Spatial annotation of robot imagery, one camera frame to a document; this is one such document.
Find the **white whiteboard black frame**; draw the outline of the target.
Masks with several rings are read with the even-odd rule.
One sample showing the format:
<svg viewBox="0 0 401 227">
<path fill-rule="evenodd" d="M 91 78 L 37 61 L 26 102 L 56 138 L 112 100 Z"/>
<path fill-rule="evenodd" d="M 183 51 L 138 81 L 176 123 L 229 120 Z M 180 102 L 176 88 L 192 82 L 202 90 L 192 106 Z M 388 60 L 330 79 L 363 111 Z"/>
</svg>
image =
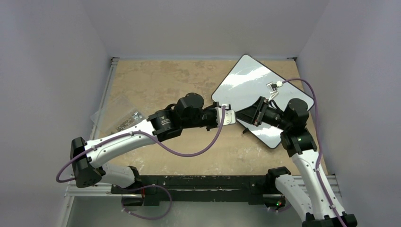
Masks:
<svg viewBox="0 0 401 227">
<path fill-rule="evenodd" d="M 239 111 L 255 103 L 260 96 L 268 98 L 270 91 L 267 85 L 271 82 L 285 80 L 283 75 L 278 70 L 272 69 L 271 66 L 266 66 L 245 54 L 217 86 L 211 99 L 220 104 L 231 104 L 231 109 Z M 266 123 L 254 126 L 241 120 L 237 122 L 269 148 L 274 149 L 281 143 L 282 130 L 277 127 Z"/>
</svg>

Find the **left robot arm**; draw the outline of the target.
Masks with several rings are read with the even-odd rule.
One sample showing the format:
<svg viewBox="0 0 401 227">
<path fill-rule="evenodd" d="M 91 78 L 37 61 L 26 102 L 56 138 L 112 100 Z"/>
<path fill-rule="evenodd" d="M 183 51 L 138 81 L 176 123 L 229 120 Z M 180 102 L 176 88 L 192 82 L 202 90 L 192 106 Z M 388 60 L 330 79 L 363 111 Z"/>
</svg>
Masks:
<svg viewBox="0 0 401 227">
<path fill-rule="evenodd" d="M 158 144 L 169 153 L 180 157 L 195 157 L 209 150 L 222 131 L 226 115 L 231 110 L 230 104 L 214 102 L 205 107 L 204 99 L 197 93 L 188 93 L 156 111 L 147 119 L 111 136 L 86 141 L 77 137 L 71 142 L 70 166 L 78 188 L 92 186 L 100 181 L 108 181 L 124 188 L 128 193 L 140 190 L 141 180 L 136 168 L 112 167 L 110 160 L 127 152 L 147 145 Z M 162 142 L 182 134 L 184 129 L 202 128 L 208 131 L 217 128 L 212 142 L 201 151 L 183 154 L 168 148 Z"/>
</svg>

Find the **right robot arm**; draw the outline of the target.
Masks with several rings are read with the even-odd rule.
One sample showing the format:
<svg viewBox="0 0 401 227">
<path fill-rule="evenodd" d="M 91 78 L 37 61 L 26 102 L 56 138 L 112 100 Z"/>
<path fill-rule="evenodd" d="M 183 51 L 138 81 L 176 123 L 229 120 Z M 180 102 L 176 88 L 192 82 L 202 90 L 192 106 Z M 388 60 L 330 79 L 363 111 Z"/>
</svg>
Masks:
<svg viewBox="0 0 401 227">
<path fill-rule="evenodd" d="M 264 97 L 249 107 L 236 112 L 238 120 L 259 126 L 262 123 L 282 130 L 281 144 L 299 170 L 306 191 L 293 183 L 293 176 L 285 167 L 268 170 L 265 180 L 270 192 L 282 193 L 302 220 L 304 227 L 356 227 L 355 215 L 348 214 L 321 170 L 321 155 L 307 129 L 307 103 L 291 99 L 285 110 L 275 109 Z"/>
</svg>

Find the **clear plastic bag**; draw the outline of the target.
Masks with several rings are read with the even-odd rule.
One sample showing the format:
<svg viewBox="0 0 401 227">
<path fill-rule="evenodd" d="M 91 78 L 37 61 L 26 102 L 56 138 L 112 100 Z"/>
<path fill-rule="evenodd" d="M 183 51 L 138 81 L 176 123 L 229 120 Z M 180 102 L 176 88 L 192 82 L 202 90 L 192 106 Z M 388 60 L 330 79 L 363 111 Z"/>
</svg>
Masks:
<svg viewBox="0 0 401 227">
<path fill-rule="evenodd" d="M 90 117 L 101 136 L 123 131 L 145 118 L 139 109 L 124 95 L 108 102 Z"/>
</svg>

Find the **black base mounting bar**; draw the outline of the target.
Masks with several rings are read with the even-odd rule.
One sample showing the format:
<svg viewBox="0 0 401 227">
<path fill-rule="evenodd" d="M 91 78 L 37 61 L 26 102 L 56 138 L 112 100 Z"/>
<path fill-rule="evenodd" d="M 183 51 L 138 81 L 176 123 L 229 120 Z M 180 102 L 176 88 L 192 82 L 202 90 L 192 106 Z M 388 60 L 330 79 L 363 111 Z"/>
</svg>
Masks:
<svg viewBox="0 0 401 227">
<path fill-rule="evenodd" d="M 272 209 L 288 205 L 266 175 L 142 175 L 126 189 L 112 185 L 111 194 L 121 195 L 128 206 L 158 206 L 169 200 L 246 202 Z"/>
</svg>

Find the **aluminium frame rail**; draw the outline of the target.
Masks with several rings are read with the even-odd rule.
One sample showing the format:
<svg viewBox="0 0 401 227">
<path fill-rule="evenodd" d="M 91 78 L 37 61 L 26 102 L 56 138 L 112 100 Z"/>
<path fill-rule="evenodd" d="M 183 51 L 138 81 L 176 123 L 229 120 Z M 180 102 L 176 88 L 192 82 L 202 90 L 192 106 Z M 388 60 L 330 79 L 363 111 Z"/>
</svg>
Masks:
<svg viewBox="0 0 401 227">
<path fill-rule="evenodd" d="M 111 90 L 111 87 L 112 87 L 112 84 L 113 84 L 113 80 L 114 80 L 114 77 L 115 77 L 115 73 L 116 73 L 119 61 L 120 61 L 120 57 L 111 58 L 111 64 L 110 64 L 109 72 L 108 72 L 107 77 L 106 77 L 105 87 L 103 89 L 103 93 L 101 95 L 101 100 L 100 100 L 100 103 L 99 103 L 99 108 L 98 108 L 97 111 L 100 111 L 107 104 L 107 100 L 108 100 L 108 97 L 110 95 L 110 90 Z M 89 137 L 90 139 L 94 139 L 96 136 L 99 135 L 100 130 L 99 130 L 98 126 L 100 125 L 101 118 L 102 117 L 99 115 L 95 119 L 95 122 L 93 124 L 92 129 L 91 129 L 91 134 L 90 134 L 90 137 Z M 57 221 L 57 223 L 55 225 L 56 227 L 66 227 L 67 224 L 68 224 L 68 220 L 69 220 L 69 217 L 70 217 L 72 205 L 73 205 L 74 198 L 75 198 L 74 196 L 67 195 L 68 189 L 69 189 L 69 184 L 67 185 L 66 192 L 64 194 L 64 198 L 63 198 L 62 206 L 61 206 L 60 216 L 59 216 L 58 221 Z"/>
</svg>

